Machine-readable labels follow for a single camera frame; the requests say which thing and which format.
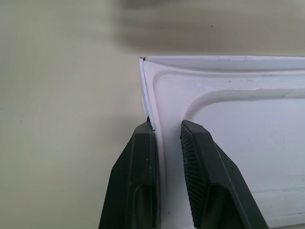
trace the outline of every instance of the white plastic part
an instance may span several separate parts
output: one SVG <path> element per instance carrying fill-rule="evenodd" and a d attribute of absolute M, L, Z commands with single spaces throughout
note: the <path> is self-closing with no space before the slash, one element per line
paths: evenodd
<path fill-rule="evenodd" d="M 143 103 L 156 132 L 161 229 L 192 229 L 180 143 L 203 125 L 237 164 L 269 227 L 305 223 L 305 58 L 148 57 Z"/>

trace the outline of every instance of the white surface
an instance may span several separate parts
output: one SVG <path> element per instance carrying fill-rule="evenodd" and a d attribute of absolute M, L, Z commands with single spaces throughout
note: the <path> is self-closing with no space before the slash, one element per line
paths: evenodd
<path fill-rule="evenodd" d="M 161 228 L 193 228 L 183 119 L 203 125 L 237 164 L 269 227 L 305 223 L 305 58 L 182 59 L 142 63 L 162 175 Z"/>
<path fill-rule="evenodd" d="M 140 56 L 305 55 L 303 0 L 122 2 L 0 1 L 1 229 L 97 229 Z"/>

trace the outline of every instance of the beige wall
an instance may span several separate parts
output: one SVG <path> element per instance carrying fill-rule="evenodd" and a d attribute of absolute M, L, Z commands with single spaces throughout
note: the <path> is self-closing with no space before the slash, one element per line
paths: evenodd
<path fill-rule="evenodd" d="M 305 55 L 302 0 L 127 1 L 0 1 L 1 229 L 98 227 L 139 56 Z"/>

